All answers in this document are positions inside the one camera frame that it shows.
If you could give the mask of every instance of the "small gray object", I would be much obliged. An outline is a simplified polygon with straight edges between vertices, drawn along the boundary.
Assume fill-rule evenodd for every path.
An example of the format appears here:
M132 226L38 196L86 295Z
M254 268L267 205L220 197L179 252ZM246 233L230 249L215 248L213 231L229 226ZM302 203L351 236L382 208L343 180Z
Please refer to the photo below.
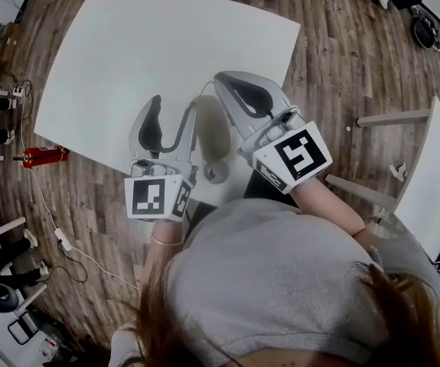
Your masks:
M224 161L208 163L204 166L204 177L212 184L221 184L228 178L228 164Z

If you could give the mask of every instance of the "wooden floor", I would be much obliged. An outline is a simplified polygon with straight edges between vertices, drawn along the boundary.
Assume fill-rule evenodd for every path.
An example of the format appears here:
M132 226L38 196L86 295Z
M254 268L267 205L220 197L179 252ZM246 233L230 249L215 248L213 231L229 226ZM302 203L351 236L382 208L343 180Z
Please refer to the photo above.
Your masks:
M50 144L32 133L38 103L58 47L83 1L30 0L23 15L21 40L8 69L34 84L34 105L23 129L27 147ZM390 177L388 165L412 163L422 128L363 130L354 127L354 122L361 115L428 108L433 95L440 97L440 54L414 45L409 13L393 6L383 11L372 0L241 1L301 24L284 89L306 119L317 122L334 158L330 172L396 194L401 184ZM20 113L18 109L0 115L0 125L14 128ZM0 222L26 216L27 227L41 246L18 258L15 268L25 271L44 259L52 267L62 265L81 277L81 269L57 250L31 173L9 160L21 152L19 137L8 147L0 146L0 154L7 159L0 163ZM125 175L77 154L66 163L38 168L36 174L56 224L72 243L136 283L146 234L126 218ZM352 197L343 198L365 219L378 210ZM21 228L6 238L20 236ZM133 305L137 293L99 272L86 258L75 252L71 255L85 264L88 282L75 283L57 271L35 304L66 324L77 339L89 334L95 343L109 347L113 331L130 319L125 305Z

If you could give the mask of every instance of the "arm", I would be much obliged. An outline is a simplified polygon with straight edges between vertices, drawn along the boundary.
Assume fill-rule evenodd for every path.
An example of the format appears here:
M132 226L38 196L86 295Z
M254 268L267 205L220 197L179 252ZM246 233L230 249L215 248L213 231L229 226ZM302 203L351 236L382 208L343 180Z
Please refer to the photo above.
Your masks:
M142 273L142 284L158 280L164 268L170 260L182 251L182 244L161 245L155 240L163 243L182 242L182 223L180 222L157 222L153 226L153 236L150 241L150 249L146 256L145 267Z
M366 229L361 217L316 178L296 187L290 194L304 214L328 220L353 237Z

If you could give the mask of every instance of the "white cable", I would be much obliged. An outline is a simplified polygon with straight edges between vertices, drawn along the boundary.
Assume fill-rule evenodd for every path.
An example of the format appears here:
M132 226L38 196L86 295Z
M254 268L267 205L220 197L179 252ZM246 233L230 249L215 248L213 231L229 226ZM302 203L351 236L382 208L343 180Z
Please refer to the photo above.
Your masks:
M24 107L25 107L25 105L26 105L26 90L25 89L23 89L22 90L23 92L24 92L24 96L22 97L22 114L21 114L21 143L22 143L22 149L24 150L24 151L26 151L26 146L25 146L25 144L24 144L24 139L23 139L23 134L22 134L22 124L24 123Z
M210 80L209 82L207 82L207 83L204 85L203 89L202 89L201 92L199 93L199 96L202 96L202 95L203 95L204 90L205 90L206 87L208 87L208 85L210 85L210 84L213 84L213 80Z
M36 181L37 188L39 189L39 193L41 193L41 198L43 199L43 204L46 207L46 210L48 211L48 213L50 214L50 218L51 218L51 222L53 223L53 227L54 227L54 229L57 229L58 227L54 222L53 215L51 214L50 208L48 208L48 205L46 204L46 200L44 199L43 190L41 189L41 186L39 186L39 182L37 181L36 173L34 172L34 170L32 168L31 168L31 173L34 175L34 180Z
M112 273L112 272L107 271L106 269L104 269L104 268L102 267L102 265L101 265L99 262L97 262L95 259L93 259L92 257L90 257L90 255L85 254L84 252L82 252L81 250L79 250L78 248L75 248L75 247L73 247L73 246L72 246L72 250L75 250L76 252L79 252L81 255L84 255L84 256L87 257L89 260L93 261L94 264L96 264L96 265L99 267L99 269L100 269L101 271L103 271L104 273L107 273L107 274L110 275L110 276L114 276L115 278L118 278L119 280L123 280L125 283L127 283L127 284L130 285L131 287L133 287L133 288L135 288L136 290L140 291L140 289L139 289L138 287L136 287L134 284L130 283L130 282L127 281L126 279L124 279L124 278L118 276L117 274L114 274L114 273Z
M21 115L21 129L20 129L21 132L20 132L20 134L21 134L21 143L22 143L22 147L23 147L24 151L26 151L26 146L25 146L25 144L24 144L24 139L23 139L23 129L22 129L22 125L23 125L23 123L24 123L24 119L23 119L23 118L24 118L24 105L25 105L25 103L26 103L26 91L25 91L24 89L23 89L23 91L24 91L24 96L23 96L23 98L22 98L22 115ZM46 204L46 200L44 199L43 190L41 189L41 186L40 186L40 184L39 184L39 182L38 182L38 180L37 180L36 173L34 172L34 170L33 170L32 168L31 168L31 173L32 173L33 176L34 176L34 180L36 181L36 186L37 186L37 188L39 189L39 193L41 194L41 198L43 199L44 207L46 208L46 210L47 210L48 213L50 214L51 222L53 223L53 227L54 227L54 229L56 230L56 229L58 229L57 224L54 222L53 214L51 213L50 208L49 208L48 205ZM127 283L128 285L130 285L131 287L133 287L133 288L135 288L136 290L139 291L139 288L138 288L138 287L136 287L135 285L133 285L132 283L130 283L130 282L127 281L126 279L124 279L124 278L118 276L117 274L114 274L114 273L112 273L112 272L107 271L106 269L104 269L104 267L103 267L99 262L97 262L94 258L90 257L90 255L85 254L84 252L82 252L82 251L79 250L78 248L74 248L73 246L72 246L72 250L76 250L76 251L79 252L81 255L84 255L84 256L86 256L89 260L93 261L94 264L96 264L96 265L99 267L99 269L100 269L101 271L103 271L104 273L107 273L107 274L110 275L110 276L114 276L115 278L118 278L119 280L124 281L125 283Z
M17 4L15 4L15 0L12 0L12 4L20 11L21 10L21 7L18 7L18 5Z

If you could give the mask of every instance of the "gray sweater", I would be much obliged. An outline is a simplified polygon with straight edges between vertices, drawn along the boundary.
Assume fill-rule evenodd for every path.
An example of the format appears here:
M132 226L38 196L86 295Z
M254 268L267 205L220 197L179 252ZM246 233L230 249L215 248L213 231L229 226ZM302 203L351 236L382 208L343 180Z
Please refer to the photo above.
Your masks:
M370 255L334 224L281 203L229 203L191 240L171 262L168 297L208 367L229 361L215 347L232 357L304 349L364 364L383 340L383 323L358 281L358 262L414 274L440 306L440 277L413 239L387 240ZM113 337L112 367L132 351L127 336Z

